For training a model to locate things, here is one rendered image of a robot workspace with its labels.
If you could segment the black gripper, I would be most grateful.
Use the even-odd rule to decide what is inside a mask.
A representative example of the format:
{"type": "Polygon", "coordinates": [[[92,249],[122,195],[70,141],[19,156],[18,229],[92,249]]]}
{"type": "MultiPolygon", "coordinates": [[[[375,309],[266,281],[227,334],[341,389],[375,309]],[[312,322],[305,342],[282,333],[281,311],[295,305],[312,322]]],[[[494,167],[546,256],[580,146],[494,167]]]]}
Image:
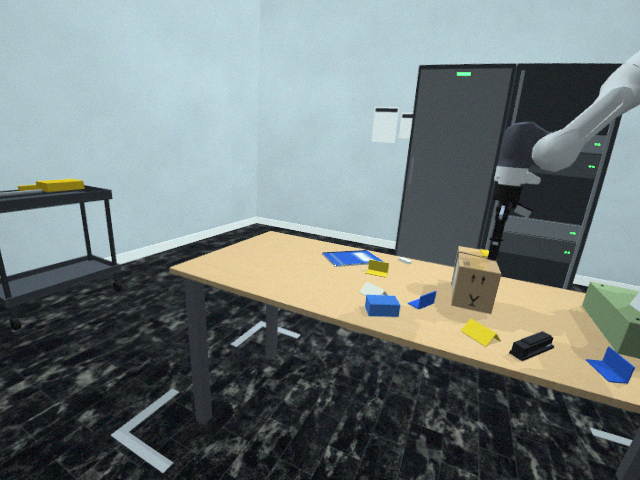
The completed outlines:
{"type": "Polygon", "coordinates": [[[509,207],[509,202],[516,203],[519,202],[521,195],[522,186],[511,186],[511,185],[503,185],[503,184],[495,184],[493,199],[500,200],[500,206],[496,207],[496,221],[493,231],[493,236],[490,238],[491,245],[488,254],[488,260],[497,260],[499,248],[502,239],[502,234],[505,226],[505,222],[507,221],[508,214],[510,213],[511,207],[509,207]],[[508,209],[507,209],[508,207],[508,209]],[[499,210],[499,211],[498,211],[499,210]],[[507,212],[507,214],[506,214],[507,212]],[[506,218],[505,218],[506,216],[506,218]]]}

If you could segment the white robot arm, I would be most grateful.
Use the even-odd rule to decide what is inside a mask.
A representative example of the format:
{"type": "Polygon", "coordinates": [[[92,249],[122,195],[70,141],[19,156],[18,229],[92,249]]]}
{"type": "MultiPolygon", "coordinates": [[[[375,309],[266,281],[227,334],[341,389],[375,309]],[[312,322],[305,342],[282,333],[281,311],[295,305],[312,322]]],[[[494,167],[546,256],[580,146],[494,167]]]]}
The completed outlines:
{"type": "Polygon", "coordinates": [[[530,166],[538,165],[553,172],[569,167],[591,138],[615,118],[638,105],[640,51],[604,82],[595,102],[566,128],[549,133],[534,122],[508,127],[502,140],[494,181],[511,186],[539,184],[540,177],[528,172],[530,166]]]}

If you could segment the blue rectangular block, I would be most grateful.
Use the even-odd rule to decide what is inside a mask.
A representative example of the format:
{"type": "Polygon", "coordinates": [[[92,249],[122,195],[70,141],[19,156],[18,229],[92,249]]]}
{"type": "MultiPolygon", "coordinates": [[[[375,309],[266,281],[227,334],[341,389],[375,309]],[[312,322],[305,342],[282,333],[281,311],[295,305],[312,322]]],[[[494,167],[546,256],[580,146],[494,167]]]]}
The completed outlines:
{"type": "Polygon", "coordinates": [[[365,308],[368,316],[399,317],[400,303],[392,295],[366,295],[365,308]]]}

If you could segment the blue notebook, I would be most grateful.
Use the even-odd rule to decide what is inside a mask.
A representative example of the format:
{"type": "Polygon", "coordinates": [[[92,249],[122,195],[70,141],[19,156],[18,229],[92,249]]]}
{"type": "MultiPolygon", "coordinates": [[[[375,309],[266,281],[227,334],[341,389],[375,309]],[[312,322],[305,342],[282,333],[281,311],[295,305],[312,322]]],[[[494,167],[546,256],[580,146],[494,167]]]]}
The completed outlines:
{"type": "Polygon", "coordinates": [[[369,259],[382,261],[367,250],[322,252],[335,267],[369,265],[369,259]]]}

